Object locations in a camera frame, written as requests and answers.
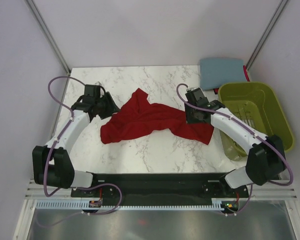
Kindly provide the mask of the red t-shirt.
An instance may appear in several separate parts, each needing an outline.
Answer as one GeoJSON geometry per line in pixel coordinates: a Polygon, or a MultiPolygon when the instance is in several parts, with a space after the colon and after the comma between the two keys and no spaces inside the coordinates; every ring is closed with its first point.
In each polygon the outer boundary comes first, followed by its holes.
{"type": "Polygon", "coordinates": [[[134,140],[154,131],[170,130],[177,136],[205,145],[211,141],[214,128],[207,123],[186,122],[186,113],[161,103],[149,103],[148,94],[138,88],[122,106],[120,112],[100,128],[103,144],[134,140]]]}

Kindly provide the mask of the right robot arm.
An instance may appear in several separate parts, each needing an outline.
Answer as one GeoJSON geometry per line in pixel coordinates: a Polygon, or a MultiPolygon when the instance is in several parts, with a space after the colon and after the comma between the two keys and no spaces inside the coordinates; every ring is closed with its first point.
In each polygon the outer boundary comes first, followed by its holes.
{"type": "Polygon", "coordinates": [[[191,123],[197,121],[212,125],[228,135],[247,154],[246,165],[226,174],[219,184],[223,196],[232,196],[243,185],[262,186],[286,169],[280,137],[255,130],[220,101],[209,101],[199,87],[188,88],[185,97],[185,112],[191,123]]]}

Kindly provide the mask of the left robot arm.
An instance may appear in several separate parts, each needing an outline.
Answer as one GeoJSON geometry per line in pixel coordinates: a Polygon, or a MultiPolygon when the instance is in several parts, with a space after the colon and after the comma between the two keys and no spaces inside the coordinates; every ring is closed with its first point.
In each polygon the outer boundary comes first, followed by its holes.
{"type": "Polygon", "coordinates": [[[89,197],[96,196],[100,185],[93,174],[75,170],[70,152],[82,131],[95,117],[106,119],[120,111],[111,94],[101,85],[87,84],[84,93],[71,106],[62,129],[43,146],[32,151],[36,184],[60,189],[82,188],[89,197]]]}

